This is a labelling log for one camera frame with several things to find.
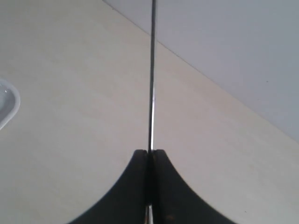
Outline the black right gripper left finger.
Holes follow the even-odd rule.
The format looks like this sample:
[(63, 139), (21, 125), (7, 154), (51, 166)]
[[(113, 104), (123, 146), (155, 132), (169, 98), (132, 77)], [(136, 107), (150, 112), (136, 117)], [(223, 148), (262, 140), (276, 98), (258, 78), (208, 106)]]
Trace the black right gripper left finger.
[(147, 151), (135, 150), (114, 186), (72, 224), (143, 224)]

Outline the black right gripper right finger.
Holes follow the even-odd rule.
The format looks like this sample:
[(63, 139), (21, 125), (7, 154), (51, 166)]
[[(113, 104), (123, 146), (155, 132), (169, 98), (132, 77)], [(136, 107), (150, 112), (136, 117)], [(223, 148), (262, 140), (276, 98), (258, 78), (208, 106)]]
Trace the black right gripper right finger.
[(155, 224), (233, 224), (200, 198), (174, 168), (164, 150), (152, 152)]

